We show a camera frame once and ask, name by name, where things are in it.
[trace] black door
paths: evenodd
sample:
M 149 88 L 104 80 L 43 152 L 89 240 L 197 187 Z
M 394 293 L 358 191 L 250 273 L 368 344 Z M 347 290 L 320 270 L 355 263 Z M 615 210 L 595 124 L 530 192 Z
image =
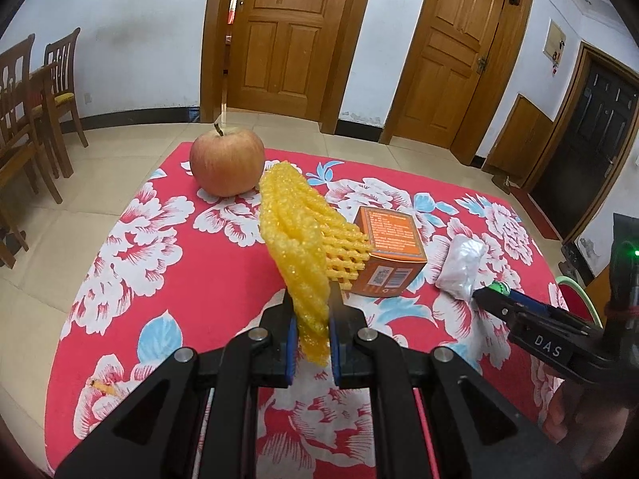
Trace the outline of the black door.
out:
M 530 193 L 562 237 L 576 227 L 612 169 L 637 93 L 625 79 L 592 64 L 568 128 Z

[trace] door panel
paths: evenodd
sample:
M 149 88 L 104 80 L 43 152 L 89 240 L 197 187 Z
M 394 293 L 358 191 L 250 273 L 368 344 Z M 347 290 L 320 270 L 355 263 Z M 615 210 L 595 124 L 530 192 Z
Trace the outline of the door panel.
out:
M 422 9 L 407 58 L 417 70 L 403 73 L 408 86 L 393 135 L 450 147 L 475 92 L 497 29 L 504 0 L 437 0 L 435 12 Z
M 242 0 L 227 104 L 317 121 L 345 0 Z
M 638 90 L 592 63 L 585 87 L 557 150 L 530 196 L 567 237 L 606 181 L 637 105 Z

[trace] door frame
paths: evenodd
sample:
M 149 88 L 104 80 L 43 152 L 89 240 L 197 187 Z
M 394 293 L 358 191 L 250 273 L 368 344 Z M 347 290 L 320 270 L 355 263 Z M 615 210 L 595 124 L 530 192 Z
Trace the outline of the door frame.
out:
M 612 56 L 606 54 L 602 50 L 599 50 L 595 46 L 582 41 L 579 46 L 579 53 L 577 54 L 577 62 L 574 65 L 573 75 L 571 77 L 568 90 L 566 91 L 566 95 L 564 95 L 564 100 L 562 101 L 561 107 L 559 108 L 559 112 L 557 113 L 557 117 L 555 118 L 553 130 L 550 134 L 550 138 L 548 139 L 548 143 L 546 144 L 544 151 L 542 151 L 542 154 L 535 164 L 535 167 L 533 167 L 530 175 L 528 176 L 528 178 L 526 178 L 526 181 L 522 185 L 522 189 L 525 190 L 525 192 L 530 193 L 535 185 L 537 185 L 546 167 L 550 163 L 552 155 L 554 155 L 555 151 L 557 150 L 559 142 L 566 133 L 566 129 L 568 128 L 568 124 L 570 123 L 570 119 L 572 119 L 574 110 L 577 107 L 579 97 L 581 97 L 581 93 L 583 92 L 583 89 L 588 81 L 590 66 L 592 65 L 593 61 L 604 66 L 605 68 L 608 68 L 620 77 L 637 86 L 637 88 L 639 89 L 639 74 L 637 72 L 634 72 L 634 70 L 632 70 L 630 67 L 624 65 L 620 61 L 614 59 Z M 596 212 L 603 204 L 604 200 L 608 196 L 608 193 L 612 189 L 612 185 L 619 177 L 619 174 L 624 167 L 628 155 L 630 155 L 630 151 L 635 142 L 635 138 L 637 137 L 638 127 L 639 103 L 635 106 L 635 111 L 633 113 L 632 121 L 630 122 L 630 125 L 628 127 L 628 132 L 625 135 L 624 143 L 622 144 L 619 156 L 617 157 L 617 160 L 615 160 L 610 173 L 608 173 L 608 176 L 604 180 L 601 189 L 595 196 L 595 199 L 592 201 L 588 209 L 586 209 L 586 212 L 584 212 L 582 218 L 579 220 L 579 222 L 577 222 L 577 225 L 575 225 L 573 230 L 571 230 L 570 233 L 565 237 L 565 239 L 562 240 L 563 243 L 576 241 L 579 237 L 579 234 L 583 232 L 583 230 L 590 223 Z
M 319 113 L 319 130 L 335 133 L 355 47 L 368 0 L 346 0 Z M 222 113 L 226 30 L 231 0 L 206 0 L 200 65 L 200 121 L 212 123 Z
M 437 0 L 424 0 L 420 11 L 420 18 L 428 12 L 434 12 Z M 450 151 L 462 164 L 470 165 L 479 149 L 488 126 L 493 120 L 497 107 L 504 97 L 506 85 L 512 75 L 520 48 L 532 0 L 520 0 L 518 6 L 508 3 L 504 5 L 499 17 L 499 25 L 494 35 L 493 44 L 488 53 L 488 64 L 479 78 L 475 93 L 468 105 L 468 109 L 457 130 Z M 391 111 L 379 141 L 391 143 L 393 130 L 397 127 L 403 106 L 408 98 L 408 92 L 417 68 L 417 62 L 428 32 L 427 23 L 417 22 L 417 28 L 411 40 L 410 49 L 402 69 L 401 77 L 391 105 Z

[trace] silver rivet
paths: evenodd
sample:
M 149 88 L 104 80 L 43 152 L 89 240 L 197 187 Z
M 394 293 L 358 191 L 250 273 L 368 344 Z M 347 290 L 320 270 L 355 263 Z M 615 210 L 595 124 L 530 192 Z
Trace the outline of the silver rivet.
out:
M 359 331 L 357 331 L 357 336 L 364 342 L 372 342 L 377 338 L 377 335 L 377 330 L 373 328 L 360 328 Z
M 455 354 L 452 349 L 448 349 L 447 347 L 436 347 L 433 351 L 433 356 L 435 357 L 435 360 L 446 363 L 450 362 Z
M 255 342 L 259 342 L 268 337 L 268 330 L 266 328 L 253 328 L 248 332 L 248 337 Z
M 174 354 L 173 358 L 181 363 L 186 363 L 193 358 L 193 350 L 190 347 L 180 347 Z

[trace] red floral tablecloth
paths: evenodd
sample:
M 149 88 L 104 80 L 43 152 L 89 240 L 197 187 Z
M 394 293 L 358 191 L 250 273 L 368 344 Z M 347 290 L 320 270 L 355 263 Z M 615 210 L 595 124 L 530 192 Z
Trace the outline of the red floral tablecloth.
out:
M 176 348 L 221 347 L 282 299 L 282 279 L 258 228 L 260 194 L 208 195 L 191 174 L 190 146 L 182 143 L 137 192 L 71 307 L 47 394 L 52 470 Z M 541 301 L 563 302 L 507 202 L 366 164 L 270 149 L 266 155 L 267 167 L 293 163 L 349 221 L 361 205 L 412 214 L 428 256 L 424 270 L 401 297 L 346 294 L 345 302 L 404 346 L 449 345 L 530 419 L 544 419 L 557 380 L 507 342 L 499 320 L 433 285 L 450 240 L 463 233 L 488 247 L 478 287 L 497 279 Z M 367 392 L 341 391 L 330 367 L 300 361 L 292 387 L 260 393 L 258 477 L 373 478 L 372 436 Z M 117 459 L 109 452 L 105 459 Z

